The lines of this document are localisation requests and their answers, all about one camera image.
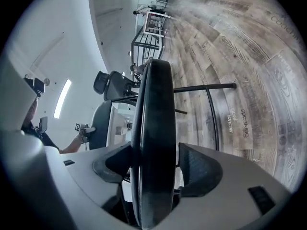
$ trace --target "ceiling light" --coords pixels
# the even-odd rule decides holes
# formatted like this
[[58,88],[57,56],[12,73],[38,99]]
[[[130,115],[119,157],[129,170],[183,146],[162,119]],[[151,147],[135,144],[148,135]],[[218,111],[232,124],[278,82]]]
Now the ceiling light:
[[70,86],[71,86],[71,81],[69,79],[67,79],[67,81],[66,81],[66,83],[65,83],[65,85],[62,89],[62,92],[59,95],[58,103],[57,103],[57,106],[56,106],[56,110],[54,111],[53,117],[59,118],[65,97],[67,95],[67,92],[68,92],[68,89],[69,89]]

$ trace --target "wooden floor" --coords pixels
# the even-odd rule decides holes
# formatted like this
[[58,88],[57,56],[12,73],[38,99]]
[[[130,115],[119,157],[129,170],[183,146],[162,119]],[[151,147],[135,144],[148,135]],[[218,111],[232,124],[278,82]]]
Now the wooden floor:
[[[245,157],[294,191],[307,161],[306,49],[275,0],[169,0],[163,60],[174,88],[212,90],[220,151]],[[178,142],[214,149],[205,91],[177,93]]]

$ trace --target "railing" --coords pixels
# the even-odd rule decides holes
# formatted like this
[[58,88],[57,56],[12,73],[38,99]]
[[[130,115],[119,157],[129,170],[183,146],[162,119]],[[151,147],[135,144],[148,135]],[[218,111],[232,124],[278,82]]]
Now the railing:
[[143,27],[135,35],[131,43],[131,64],[140,66],[149,58],[160,59],[163,50],[163,38],[144,34]]

